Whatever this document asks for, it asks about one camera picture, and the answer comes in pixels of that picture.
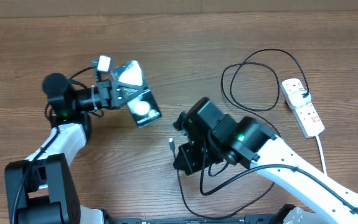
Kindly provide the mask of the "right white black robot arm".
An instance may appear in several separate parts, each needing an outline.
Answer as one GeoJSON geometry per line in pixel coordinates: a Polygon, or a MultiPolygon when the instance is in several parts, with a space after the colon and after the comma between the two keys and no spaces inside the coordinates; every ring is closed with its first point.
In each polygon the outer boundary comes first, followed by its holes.
{"type": "Polygon", "coordinates": [[[173,163],[176,170],[191,175],[223,161],[246,168],[209,194],[255,172],[281,186],[326,223],[358,223],[358,194],[312,166],[258,120],[246,116],[236,122],[203,97],[182,112],[173,126],[188,138],[179,146],[173,163]]]}

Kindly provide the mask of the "black Galaxy phone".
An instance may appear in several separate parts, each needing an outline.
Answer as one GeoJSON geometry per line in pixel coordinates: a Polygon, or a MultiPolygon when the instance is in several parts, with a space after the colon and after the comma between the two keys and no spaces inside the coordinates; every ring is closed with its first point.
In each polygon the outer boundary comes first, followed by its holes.
{"type": "Polygon", "coordinates": [[[120,96],[125,100],[137,127],[147,126],[162,118],[161,110],[137,60],[114,68],[111,76],[119,83],[120,96]]]}

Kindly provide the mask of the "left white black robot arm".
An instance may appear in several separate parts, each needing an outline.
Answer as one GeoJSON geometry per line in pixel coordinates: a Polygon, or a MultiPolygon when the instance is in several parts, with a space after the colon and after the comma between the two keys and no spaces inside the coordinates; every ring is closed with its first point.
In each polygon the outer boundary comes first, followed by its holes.
{"type": "Polygon", "coordinates": [[[113,72],[112,77],[81,90],[61,73],[45,77],[50,136],[35,153],[4,170],[11,223],[112,223],[106,210],[81,205],[69,166],[90,140],[91,114],[138,103],[131,112],[142,127],[157,111],[142,72],[113,72]]]}

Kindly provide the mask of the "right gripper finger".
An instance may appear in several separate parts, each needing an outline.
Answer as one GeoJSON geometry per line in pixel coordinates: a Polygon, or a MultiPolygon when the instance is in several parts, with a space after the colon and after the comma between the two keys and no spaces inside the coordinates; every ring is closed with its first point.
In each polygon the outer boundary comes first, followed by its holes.
{"type": "Polygon", "coordinates": [[[179,146],[173,166],[176,170],[184,171],[186,175],[197,172],[197,156],[190,144],[179,146]]]}
{"type": "Polygon", "coordinates": [[[186,121],[187,121],[187,115],[186,112],[183,111],[180,113],[177,120],[172,124],[174,129],[176,131],[182,132],[184,136],[187,135],[187,130],[185,128],[186,121]]]}

